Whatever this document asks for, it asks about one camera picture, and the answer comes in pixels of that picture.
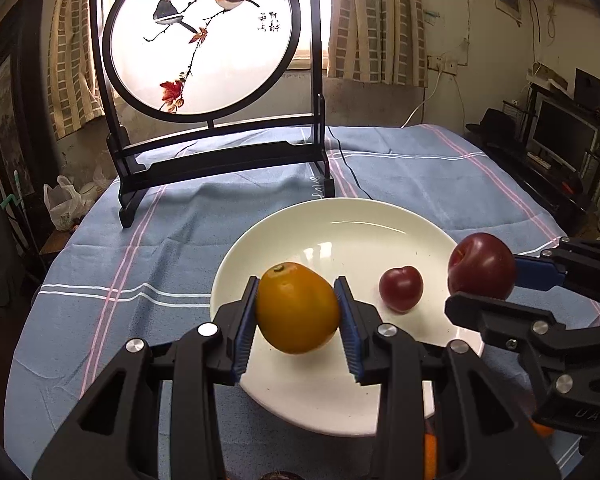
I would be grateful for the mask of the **beige checked curtain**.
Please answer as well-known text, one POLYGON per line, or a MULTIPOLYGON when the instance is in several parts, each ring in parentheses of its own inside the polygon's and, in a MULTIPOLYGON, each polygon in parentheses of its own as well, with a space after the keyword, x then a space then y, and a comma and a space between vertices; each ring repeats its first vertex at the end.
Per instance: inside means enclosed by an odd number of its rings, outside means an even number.
POLYGON ((422 0, 332 0, 330 78, 424 88, 422 0))
POLYGON ((47 102, 58 140, 104 114, 95 75, 88 0, 55 0, 47 52, 47 102))

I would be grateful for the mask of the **dark framed painting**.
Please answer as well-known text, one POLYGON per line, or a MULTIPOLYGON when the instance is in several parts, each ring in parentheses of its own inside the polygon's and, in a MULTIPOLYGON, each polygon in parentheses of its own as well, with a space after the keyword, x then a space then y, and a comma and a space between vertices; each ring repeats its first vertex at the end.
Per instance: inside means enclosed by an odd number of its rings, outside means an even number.
POLYGON ((46 118, 41 54, 44 0, 18 0, 0 21, 0 181, 40 194, 58 169, 46 118))

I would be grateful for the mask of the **large dark red plum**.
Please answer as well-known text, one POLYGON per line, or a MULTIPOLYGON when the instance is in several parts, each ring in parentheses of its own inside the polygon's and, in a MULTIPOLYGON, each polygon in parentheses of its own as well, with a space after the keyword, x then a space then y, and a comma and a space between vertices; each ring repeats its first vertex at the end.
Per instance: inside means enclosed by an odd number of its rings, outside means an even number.
POLYGON ((496 236, 478 232, 457 244, 448 262, 451 295, 469 295, 506 300, 516 281, 514 255, 496 236))

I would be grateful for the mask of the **black hat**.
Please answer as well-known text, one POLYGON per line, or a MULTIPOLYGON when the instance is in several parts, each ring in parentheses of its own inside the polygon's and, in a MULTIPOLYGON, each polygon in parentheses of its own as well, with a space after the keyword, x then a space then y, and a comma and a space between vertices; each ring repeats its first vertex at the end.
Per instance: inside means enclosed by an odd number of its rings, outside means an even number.
POLYGON ((468 132, 476 134, 483 141, 509 143, 515 140, 516 122, 509 115, 495 108, 488 108, 480 122, 465 125, 468 132))

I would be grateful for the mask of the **computer monitor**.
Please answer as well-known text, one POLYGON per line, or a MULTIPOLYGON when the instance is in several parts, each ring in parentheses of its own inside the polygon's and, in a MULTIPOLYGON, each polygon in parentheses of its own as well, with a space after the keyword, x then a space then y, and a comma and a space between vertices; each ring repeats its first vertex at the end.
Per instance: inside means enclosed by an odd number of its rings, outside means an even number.
POLYGON ((593 151, 597 133, 592 122, 571 108, 548 96, 536 97, 530 144, 572 171, 583 171, 585 156, 593 151))

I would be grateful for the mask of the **right beige checked curtain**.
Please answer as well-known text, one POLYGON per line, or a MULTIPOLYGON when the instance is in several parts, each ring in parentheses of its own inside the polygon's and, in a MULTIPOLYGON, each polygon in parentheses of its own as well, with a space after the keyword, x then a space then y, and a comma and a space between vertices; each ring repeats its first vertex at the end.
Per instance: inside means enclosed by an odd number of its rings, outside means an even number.
POLYGON ((422 0, 332 0, 330 78, 424 88, 422 0))

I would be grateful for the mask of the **large orange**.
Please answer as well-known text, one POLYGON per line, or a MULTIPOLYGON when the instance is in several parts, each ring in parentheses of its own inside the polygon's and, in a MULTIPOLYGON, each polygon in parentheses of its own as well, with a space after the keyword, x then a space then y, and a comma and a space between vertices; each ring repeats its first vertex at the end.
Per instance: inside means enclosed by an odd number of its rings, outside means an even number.
POLYGON ((437 438, 433 434, 425 434, 424 441, 424 479, 434 480, 437 475, 437 438))

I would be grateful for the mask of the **small dark red plum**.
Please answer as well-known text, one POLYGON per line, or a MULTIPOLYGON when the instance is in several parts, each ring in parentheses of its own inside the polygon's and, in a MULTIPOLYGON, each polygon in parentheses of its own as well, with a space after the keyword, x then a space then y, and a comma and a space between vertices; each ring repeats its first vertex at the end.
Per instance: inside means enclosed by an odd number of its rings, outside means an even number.
POLYGON ((394 312, 406 313, 419 303, 424 280, 414 266, 392 268, 381 275, 379 293, 384 304, 394 312))

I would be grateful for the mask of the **yellow orange lemon fruit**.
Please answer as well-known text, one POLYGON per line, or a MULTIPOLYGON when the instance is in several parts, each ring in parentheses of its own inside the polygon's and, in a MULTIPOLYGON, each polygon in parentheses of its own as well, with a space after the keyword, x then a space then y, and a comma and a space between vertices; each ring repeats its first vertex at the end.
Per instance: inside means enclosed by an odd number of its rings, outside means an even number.
POLYGON ((287 354, 305 354, 327 344, 340 323, 332 285, 295 262, 264 272, 256 295, 256 319, 265 340, 287 354))

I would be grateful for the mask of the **orange round fruit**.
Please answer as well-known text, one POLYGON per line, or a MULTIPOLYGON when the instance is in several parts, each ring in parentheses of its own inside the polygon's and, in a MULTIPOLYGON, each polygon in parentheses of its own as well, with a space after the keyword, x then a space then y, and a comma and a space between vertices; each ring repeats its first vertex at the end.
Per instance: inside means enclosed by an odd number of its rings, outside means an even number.
POLYGON ((535 422, 533 419, 530 420, 531 422, 531 426, 533 427, 533 429, 535 430, 535 432, 543 439, 546 439, 548 437, 550 437, 552 434, 554 434, 554 429, 538 424, 537 422, 535 422))

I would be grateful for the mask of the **white plastic bag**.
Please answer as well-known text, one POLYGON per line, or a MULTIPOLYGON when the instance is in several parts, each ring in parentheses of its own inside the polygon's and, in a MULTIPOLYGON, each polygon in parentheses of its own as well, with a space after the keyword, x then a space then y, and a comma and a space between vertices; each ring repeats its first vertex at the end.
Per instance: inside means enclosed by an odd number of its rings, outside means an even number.
POLYGON ((43 186, 43 194, 45 207, 55 229, 67 232, 90 211, 99 198, 100 188, 95 182, 88 182, 78 190, 69 178, 58 176, 56 186, 43 186))

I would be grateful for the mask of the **bird painting table screen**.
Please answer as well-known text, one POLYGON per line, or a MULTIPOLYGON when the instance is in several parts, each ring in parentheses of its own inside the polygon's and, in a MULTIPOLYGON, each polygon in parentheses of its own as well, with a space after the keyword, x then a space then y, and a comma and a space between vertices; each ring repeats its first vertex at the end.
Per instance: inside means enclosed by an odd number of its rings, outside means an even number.
POLYGON ((308 164, 334 195, 321 0, 88 1, 124 228, 151 188, 231 172, 308 164), (309 110, 239 119, 277 88, 301 41, 309 110))

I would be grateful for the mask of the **left beige checked curtain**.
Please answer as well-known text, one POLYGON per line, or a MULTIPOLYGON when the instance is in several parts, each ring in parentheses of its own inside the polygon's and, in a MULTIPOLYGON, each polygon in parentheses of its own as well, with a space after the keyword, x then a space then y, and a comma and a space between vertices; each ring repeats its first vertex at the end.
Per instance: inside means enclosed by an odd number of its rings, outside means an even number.
POLYGON ((58 140, 104 114, 95 75, 88 0, 55 0, 47 52, 47 102, 58 140))

